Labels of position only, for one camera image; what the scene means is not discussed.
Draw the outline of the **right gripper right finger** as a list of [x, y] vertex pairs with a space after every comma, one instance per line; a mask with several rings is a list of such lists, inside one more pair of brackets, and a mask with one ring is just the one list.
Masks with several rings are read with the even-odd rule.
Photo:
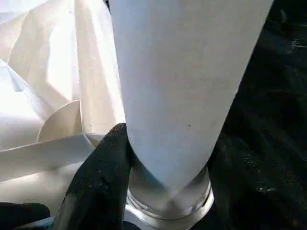
[[307, 165], [287, 150], [221, 135], [209, 160], [214, 203], [196, 230], [304, 230]]

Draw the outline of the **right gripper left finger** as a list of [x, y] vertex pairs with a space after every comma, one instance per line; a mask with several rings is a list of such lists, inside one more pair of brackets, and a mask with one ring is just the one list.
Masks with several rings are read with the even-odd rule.
[[75, 173], [50, 228], [122, 229], [132, 155], [126, 124], [119, 123]]

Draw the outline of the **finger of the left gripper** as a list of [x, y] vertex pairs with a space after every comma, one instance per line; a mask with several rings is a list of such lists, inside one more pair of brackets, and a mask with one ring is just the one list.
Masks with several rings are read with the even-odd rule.
[[12, 230], [49, 217], [49, 208], [40, 203], [0, 203], [1, 230]]

